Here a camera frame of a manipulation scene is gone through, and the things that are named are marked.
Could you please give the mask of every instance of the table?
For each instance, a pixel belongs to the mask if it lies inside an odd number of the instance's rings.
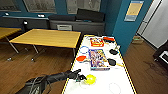
[[[84,81],[76,82],[73,79],[67,79],[62,94],[136,94],[119,49],[116,49],[116,42],[104,44],[104,47],[91,47],[90,37],[85,36],[81,43],[81,47],[83,46],[89,49],[103,49],[106,58],[114,59],[118,64],[123,64],[124,67],[116,65],[108,71],[91,71],[89,62],[80,63],[75,60],[71,70],[81,69],[80,74],[85,76],[92,74],[96,77],[96,82],[92,85],[86,85]],[[80,48],[76,57],[83,55],[80,53]],[[115,49],[119,53],[112,55],[109,53],[110,49]]]
[[[33,45],[36,53],[39,53],[39,51],[37,50],[35,45],[73,48],[75,56],[74,49],[76,48],[80,34],[80,32],[75,31],[32,29],[12,39],[10,42],[31,44]]]
[[[7,36],[12,35],[12,34],[18,32],[20,30],[21,30],[20,28],[4,28],[4,27],[0,27],[0,39],[6,38],[7,41],[9,42],[9,39],[8,39]],[[10,45],[16,51],[16,53],[19,53],[19,51],[16,49],[16,47],[12,43],[10,43]]]

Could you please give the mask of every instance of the orange object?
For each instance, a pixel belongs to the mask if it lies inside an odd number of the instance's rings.
[[[93,47],[103,47],[104,41],[102,38],[90,38],[91,46]]]
[[[82,61],[85,60],[85,58],[86,58],[86,56],[79,56],[79,57],[76,58],[76,60],[79,61],[79,62],[82,62]]]
[[[114,38],[109,38],[109,37],[103,37],[104,40],[111,40],[111,41],[115,41]]]

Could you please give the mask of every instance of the wall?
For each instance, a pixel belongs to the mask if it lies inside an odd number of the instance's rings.
[[[106,23],[105,33],[106,33],[106,35],[111,36],[113,34],[113,30],[115,27],[115,23],[117,21],[121,2],[122,2],[122,0],[109,0],[107,3],[106,18],[105,18],[105,23]]]
[[[134,22],[125,22],[124,18],[127,13],[129,4],[131,0],[122,0],[121,5],[118,4],[120,7],[119,14],[117,16],[117,20],[115,22],[115,26],[108,27],[108,35],[114,36],[117,44],[121,45],[120,51],[121,54],[124,55],[132,41],[133,36],[135,35],[141,21],[143,20],[152,0],[134,0],[134,1],[144,1],[144,4],[139,12],[139,15]]]
[[[37,15],[39,14],[39,13],[27,12],[23,0],[16,0],[16,1],[17,1],[18,5],[21,9],[21,12],[8,12],[10,14],[9,16],[14,16],[14,17],[37,17]],[[106,6],[107,6],[107,1],[108,0],[101,0],[100,12],[105,13]],[[56,6],[56,12],[57,12],[58,15],[68,15],[67,7],[66,7],[66,0],[55,0],[55,6]],[[44,14],[45,17],[47,18],[52,13],[42,13],[42,14]],[[1,16],[5,16],[5,12],[0,11],[0,17]]]

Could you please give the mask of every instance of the cardboard box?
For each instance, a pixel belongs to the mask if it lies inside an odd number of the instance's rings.
[[[134,36],[131,43],[141,44],[144,41],[140,36]]]

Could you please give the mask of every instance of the toy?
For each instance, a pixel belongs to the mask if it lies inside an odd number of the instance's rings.
[[[92,85],[96,82],[96,77],[94,75],[87,75],[86,80],[84,80],[86,84]]]

